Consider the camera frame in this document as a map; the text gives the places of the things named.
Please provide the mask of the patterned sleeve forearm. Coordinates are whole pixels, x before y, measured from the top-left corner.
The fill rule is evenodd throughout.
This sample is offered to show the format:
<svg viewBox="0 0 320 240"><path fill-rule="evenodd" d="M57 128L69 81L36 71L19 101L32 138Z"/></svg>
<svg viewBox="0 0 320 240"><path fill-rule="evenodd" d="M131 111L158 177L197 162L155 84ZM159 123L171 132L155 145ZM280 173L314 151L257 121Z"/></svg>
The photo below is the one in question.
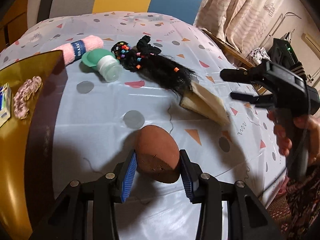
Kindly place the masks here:
<svg viewBox="0 0 320 240"><path fill-rule="evenodd" d="M289 180L286 201L291 211L287 239L319 239L318 165L308 167L304 180Z"/></svg>

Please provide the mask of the person's right hand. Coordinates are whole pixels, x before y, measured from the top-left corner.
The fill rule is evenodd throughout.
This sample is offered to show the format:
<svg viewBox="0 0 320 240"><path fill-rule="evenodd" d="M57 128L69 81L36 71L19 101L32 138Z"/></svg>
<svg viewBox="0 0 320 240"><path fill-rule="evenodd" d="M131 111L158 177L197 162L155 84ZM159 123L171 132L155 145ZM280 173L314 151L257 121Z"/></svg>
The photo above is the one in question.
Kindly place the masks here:
<svg viewBox="0 0 320 240"><path fill-rule="evenodd" d="M279 153L288 157L292 148L292 141L286 136L285 128L277 124L275 111L268 111L267 117L274 122L273 133L277 137ZM313 115L303 115L294 118L293 122L298 128L308 128L309 166L319 165L319 118Z"/></svg>

